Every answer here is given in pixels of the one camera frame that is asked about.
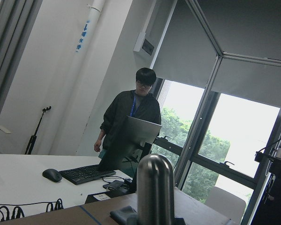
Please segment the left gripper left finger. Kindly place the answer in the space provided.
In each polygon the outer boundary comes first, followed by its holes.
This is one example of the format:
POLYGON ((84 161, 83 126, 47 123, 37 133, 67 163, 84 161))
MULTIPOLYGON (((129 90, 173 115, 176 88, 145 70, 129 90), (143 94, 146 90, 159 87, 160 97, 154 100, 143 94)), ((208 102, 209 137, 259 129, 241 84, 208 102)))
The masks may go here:
POLYGON ((126 220, 126 225, 137 225, 137 224, 138 224, 137 217, 129 217, 126 220))

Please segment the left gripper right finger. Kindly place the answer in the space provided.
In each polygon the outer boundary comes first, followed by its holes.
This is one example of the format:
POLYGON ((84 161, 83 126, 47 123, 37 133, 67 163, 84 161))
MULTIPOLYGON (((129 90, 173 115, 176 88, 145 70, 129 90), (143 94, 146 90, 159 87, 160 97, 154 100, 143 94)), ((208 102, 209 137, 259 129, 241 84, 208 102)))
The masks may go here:
POLYGON ((185 221, 183 218, 174 218, 174 225, 185 225, 185 221))

